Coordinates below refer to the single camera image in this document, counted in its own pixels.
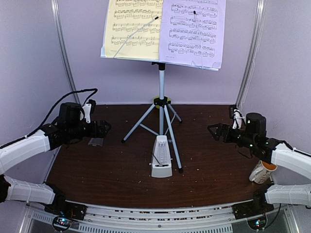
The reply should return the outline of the clear plastic metronome cover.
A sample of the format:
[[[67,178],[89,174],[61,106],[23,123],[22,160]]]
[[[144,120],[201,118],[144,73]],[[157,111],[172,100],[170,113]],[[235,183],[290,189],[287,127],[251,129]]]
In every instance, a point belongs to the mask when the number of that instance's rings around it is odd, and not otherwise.
[[[103,138],[91,138],[88,145],[89,146],[99,146],[102,147],[104,144]]]

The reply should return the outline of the light blue folding music stand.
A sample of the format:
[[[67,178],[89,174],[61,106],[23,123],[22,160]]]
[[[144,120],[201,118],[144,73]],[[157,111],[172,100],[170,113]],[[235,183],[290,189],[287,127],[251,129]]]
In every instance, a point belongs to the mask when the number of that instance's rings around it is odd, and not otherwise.
[[[170,63],[164,63],[164,62],[161,62],[160,60],[148,61],[148,62],[151,62],[153,65],[156,65],[158,67],[158,72],[159,72],[159,95],[158,97],[163,99],[165,97],[165,94],[164,94],[165,70],[166,70],[166,65]],[[152,105],[149,107],[147,112],[143,115],[143,118],[146,118],[155,108],[156,106],[154,105],[154,103],[152,103]],[[178,119],[179,119],[179,115],[173,109],[171,104],[164,105],[163,107],[159,107],[159,131],[156,132],[155,135],[156,137],[158,135],[166,135],[168,139],[168,143],[169,143],[169,149],[173,150],[175,154],[178,154],[178,149],[177,149],[176,141],[174,138],[172,124],[174,120],[178,120]]]

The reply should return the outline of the white metronome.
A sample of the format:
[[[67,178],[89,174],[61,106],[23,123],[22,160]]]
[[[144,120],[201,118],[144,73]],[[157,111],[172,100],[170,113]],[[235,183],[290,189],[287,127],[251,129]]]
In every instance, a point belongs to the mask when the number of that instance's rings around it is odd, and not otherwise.
[[[152,151],[151,177],[167,178],[173,175],[169,143],[166,135],[158,135]]]

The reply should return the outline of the purple sheet music page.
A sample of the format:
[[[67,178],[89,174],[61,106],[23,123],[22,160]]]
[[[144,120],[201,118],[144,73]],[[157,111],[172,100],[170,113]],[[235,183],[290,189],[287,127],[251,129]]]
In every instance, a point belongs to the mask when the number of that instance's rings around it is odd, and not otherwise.
[[[165,0],[159,60],[219,70],[223,61],[225,0]]]

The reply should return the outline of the yellow sheet music page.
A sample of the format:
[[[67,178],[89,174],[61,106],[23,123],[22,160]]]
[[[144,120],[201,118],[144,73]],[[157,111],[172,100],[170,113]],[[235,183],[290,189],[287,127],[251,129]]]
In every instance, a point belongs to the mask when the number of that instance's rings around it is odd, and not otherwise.
[[[109,1],[102,58],[159,60],[162,0]]]

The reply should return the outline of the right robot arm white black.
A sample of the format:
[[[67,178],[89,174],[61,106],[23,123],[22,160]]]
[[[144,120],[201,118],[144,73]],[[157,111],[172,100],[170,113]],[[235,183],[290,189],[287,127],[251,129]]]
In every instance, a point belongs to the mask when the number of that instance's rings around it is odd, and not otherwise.
[[[208,126],[212,137],[225,143],[245,147],[250,154],[270,165],[281,166],[306,178],[311,177],[310,154],[297,150],[284,140],[266,136],[266,118],[259,113],[248,113],[246,117],[234,118],[233,125],[214,124]],[[260,214],[268,204],[311,204],[311,185],[277,185],[257,191],[249,203],[253,214]]]

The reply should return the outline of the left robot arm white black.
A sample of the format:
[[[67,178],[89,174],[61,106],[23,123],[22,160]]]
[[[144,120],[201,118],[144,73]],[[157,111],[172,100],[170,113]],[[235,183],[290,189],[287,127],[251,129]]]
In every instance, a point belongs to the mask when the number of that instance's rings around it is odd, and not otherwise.
[[[72,145],[83,138],[104,139],[111,130],[108,122],[93,121],[96,101],[87,97],[83,104],[63,102],[62,96],[50,109],[59,106],[59,114],[47,124],[42,121],[31,133],[0,147],[0,200],[37,202],[47,206],[60,216],[70,211],[63,191],[52,184],[36,184],[20,181],[5,173],[21,162],[41,153],[52,151],[62,145]]]

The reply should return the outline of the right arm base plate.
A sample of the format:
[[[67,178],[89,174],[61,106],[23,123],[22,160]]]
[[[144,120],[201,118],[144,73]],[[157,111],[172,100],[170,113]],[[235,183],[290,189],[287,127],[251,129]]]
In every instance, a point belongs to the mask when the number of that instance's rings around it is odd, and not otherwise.
[[[272,204],[251,200],[247,202],[237,203],[232,205],[232,211],[235,219],[249,218],[257,215],[263,215],[274,210]]]

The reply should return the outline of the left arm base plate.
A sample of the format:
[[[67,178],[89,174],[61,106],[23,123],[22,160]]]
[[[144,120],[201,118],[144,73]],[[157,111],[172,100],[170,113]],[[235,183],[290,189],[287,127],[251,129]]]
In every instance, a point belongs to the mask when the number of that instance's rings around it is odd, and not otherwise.
[[[84,220],[87,207],[83,204],[65,201],[63,207],[56,206],[55,204],[43,204],[44,211],[54,215],[63,216],[71,220]]]

